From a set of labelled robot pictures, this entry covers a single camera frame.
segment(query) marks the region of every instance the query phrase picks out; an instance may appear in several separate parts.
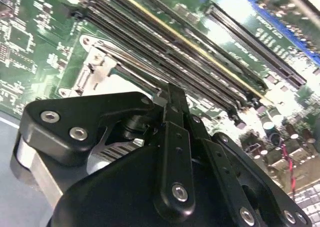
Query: black ram slot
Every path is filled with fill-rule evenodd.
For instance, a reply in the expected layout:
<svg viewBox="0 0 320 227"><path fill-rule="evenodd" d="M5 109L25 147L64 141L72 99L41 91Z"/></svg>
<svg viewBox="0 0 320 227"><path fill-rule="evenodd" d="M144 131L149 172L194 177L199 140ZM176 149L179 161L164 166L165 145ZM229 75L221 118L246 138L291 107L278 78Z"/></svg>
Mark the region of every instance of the black ram slot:
<svg viewBox="0 0 320 227"><path fill-rule="evenodd" d="M194 60L200 62L202 65L210 67L210 70L215 73L218 77L221 76L221 79L225 80L226 82L232 83L234 88L239 91L240 93L243 93L244 95L249 92L249 90L244 87L240 86L239 83L236 83L234 79L232 79L230 76L225 74L223 70L220 70L217 68L210 60L206 59L203 56L200 56L198 54L195 54L194 49L191 49L188 45L182 43L180 40L177 40L176 36L169 32L167 29L159 25L158 23L155 23L152 19L150 19L146 14L141 12L139 9L137 9L134 5L130 4L126 0L112 0L113 2L117 3L119 6L123 8L127 8L130 10L131 13L134 13L137 18L140 18L145 24L148 24L150 28L152 28L154 31L158 32L160 35L162 35L165 39L170 41L171 43L174 43L176 47L183 50L186 54L191 56Z"/></svg>
<svg viewBox="0 0 320 227"><path fill-rule="evenodd" d="M267 48L259 39L227 15L217 4L213 3L206 14L208 18L223 28L231 37L240 42L258 59L263 59L267 67L288 81L294 88L299 89L307 83L283 59Z"/></svg>
<svg viewBox="0 0 320 227"><path fill-rule="evenodd" d="M148 32L146 32L143 28L135 25L132 20L130 20L125 15L118 12L116 9L108 6L107 3L99 3L98 0L93 0L95 6L98 11L108 16L109 19L114 21L115 23L121 25L121 28L126 32L130 33L136 39L140 41L147 41L147 43L151 44L153 48L157 51L162 52L164 55L168 56L172 61L182 66L188 72L192 73L195 77L201 79L208 87L212 86L215 91L219 92L225 98L228 98L230 101L234 102L235 105L239 102L242 106L246 106L246 101L242 97L238 96L230 89L226 88L223 84L219 83L214 78L208 76L208 73L204 73L197 67L193 65L190 60L186 59L183 55L176 52L173 48L169 47L165 43L158 40L156 37L152 37Z"/></svg>
<svg viewBox="0 0 320 227"><path fill-rule="evenodd" d="M225 111L235 108L232 104L227 103L224 99L222 99L221 96L212 92L208 92L205 87L197 83L197 80L191 79L189 76L182 74L182 72L174 71L177 69L176 67L174 67L167 61L162 60L159 56L148 50L145 46L141 45L136 40L131 39L130 36L124 35L118 28L105 21L102 16L97 15L96 13L89 10L86 19L96 26L100 27L102 30L106 31L106 33L110 33L111 36L115 38L119 43L128 46L138 55L145 57L152 63L156 63L156 66L165 70L165 72L175 78L180 85L190 88L191 91L194 91L203 98L210 100L212 103L216 104L219 108Z"/></svg>
<svg viewBox="0 0 320 227"><path fill-rule="evenodd" d="M245 73L245 76L249 79L251 79L253 82L255 82L258 86L260 86L264 91L266 91L268 89L268 86L263 82L263 80L261 80L259 78L259 76L257 76L253 71L251 71L250 69L242 66L236 59L232 58L230 56L230 54L228 54L227 52L225 52L220 46L218 46L217 44L215 44L214 42L212 42L210 39L207 38L207 36L205 36L203 33L201 33L199 30L197 30L192 24L190 24L189 22L187 22L186 20L184 20L182 17L180 17L177 13L175 13L174 11L172 11L167 5L165 5L164 3L162 3L160 0L148 0L153 6L159 8L160 10L162 10L164 13L166 13L168 16L170 16L172 19L174 19L175 21L177 21L182 28L184 29L188 29L189 31L191 31L197 38L201 39L201 41L203 41L206 45L210 46L212 49L214 49L217 53L218 53L218 58L220 59L225 59L227 61L229 61L232 65L236 66L237 68L239 68L240 70L243 71L243 73Z"/></svg>

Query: motherboard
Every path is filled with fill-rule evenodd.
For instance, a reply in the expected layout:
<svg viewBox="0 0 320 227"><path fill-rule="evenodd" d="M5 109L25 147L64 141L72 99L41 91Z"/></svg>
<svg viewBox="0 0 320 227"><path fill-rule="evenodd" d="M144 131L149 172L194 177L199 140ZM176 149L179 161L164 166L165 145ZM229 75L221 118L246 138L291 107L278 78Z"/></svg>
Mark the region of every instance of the motherboard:
<svg viewBox="0 0 320 227"><path fill-rule="evenodd" d="M0 110L173 83L277 182L320 151L319 3L0 0Z"/></svg>

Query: silver screw head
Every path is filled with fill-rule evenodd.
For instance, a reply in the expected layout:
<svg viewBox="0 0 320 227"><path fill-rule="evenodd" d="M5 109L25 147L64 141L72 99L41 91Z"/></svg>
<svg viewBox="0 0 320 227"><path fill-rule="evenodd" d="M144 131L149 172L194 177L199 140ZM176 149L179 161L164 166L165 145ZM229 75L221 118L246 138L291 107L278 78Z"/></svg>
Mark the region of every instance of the silver screw head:
<svg viewBox="0 0 320 227"><path fill-rule="evenodd" d="M304 217L301 213L295 212L295 215L298 217L298 219L299 219L302 223L304 223L305 225L307 224L307 220L305 219L305 217Z"/></svg>
<svg viewBox="0 0 320 227"><path fill-rule="evenodd" d="M73 127L70 129L69 135L77 141L84 141L88 137L87 131L81 127Z"/></svg>
<svg viewBox="0 0 320 227"><path fill-rule="evenodd" d="M291 223L291 224L295 224L296 223L296 219L295 217L288 211L288 210L284 210L283 211L284 217Z"/></svg>
<svg viewBox="0 0 320 227"><path fill-rule="evenodd" d="M199 119L198 116L193 116L193 120L194 120L195 122L197 122L197 123L200 123L200 122L201 122L201 120Z"/></svg>
<svg viewBox="0 0 320 227"><path fill-rule="evenodd" d="M254 226L255 225L255 218L253 215L249 212L249 210L245 207L241 207L240 209L240 215L244 222L248 224L248 226Z"/></svg>
<svg viewBox="0 0 320 227"><path fill-rule="evenodd" d="M47 123L56 123L60 120L60 115L54 111L47 110L40 114L41 120Z"/></svg>
<svg viewBox="0 0 320 227"><path fill-rule="evenodd" d="M172 186L172 194L180 202L186 202L188 199L188 192L181 184Z"/></svg>
<svg viewBox="0 0 320 227"><path fill-rule="evenodd" d="M221 134L221 139L222 139L222 141L225 142L225 143L228 143L228 142L229 142L228 137L225 136L224 134Z"/></svg>

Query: red wire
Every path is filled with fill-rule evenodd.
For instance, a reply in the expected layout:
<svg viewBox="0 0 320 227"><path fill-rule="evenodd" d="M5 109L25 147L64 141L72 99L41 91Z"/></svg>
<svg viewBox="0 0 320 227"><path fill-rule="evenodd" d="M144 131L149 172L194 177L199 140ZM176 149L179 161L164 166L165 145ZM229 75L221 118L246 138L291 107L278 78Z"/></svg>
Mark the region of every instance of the red wire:
<svg viewBox="0 0 320 227"><path fill-rule="evenodd" d="M290 179L291 179L291 191L292 191L292 199L295 201L295 193L296 193L296 178L294 177L294 166L293 161L289 157L286 145L283 143L281 145L284 159L289 163L289 171L290 171Z"/></svg>

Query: blue connector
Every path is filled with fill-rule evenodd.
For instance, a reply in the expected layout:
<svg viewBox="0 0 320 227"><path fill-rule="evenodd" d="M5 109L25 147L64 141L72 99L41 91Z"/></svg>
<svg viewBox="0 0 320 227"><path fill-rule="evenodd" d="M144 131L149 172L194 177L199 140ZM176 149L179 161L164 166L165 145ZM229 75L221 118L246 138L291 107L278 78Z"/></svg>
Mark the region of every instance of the blue connector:
<svg viewBox="0 0 320 227"><path fill-rule="evenodd" d="M271 15L267 10L260 8L257 4L257 0L247 0L250 2L253 9L258 12L266 21L268 21L273 27L275 27L281 34L283 34L291 43L293 43L298 49L313 60L313 62L320 67L320 56L316 53L311 53L308 50L306 43L298 39L283 23L281 23L275 16Z"/></svg>

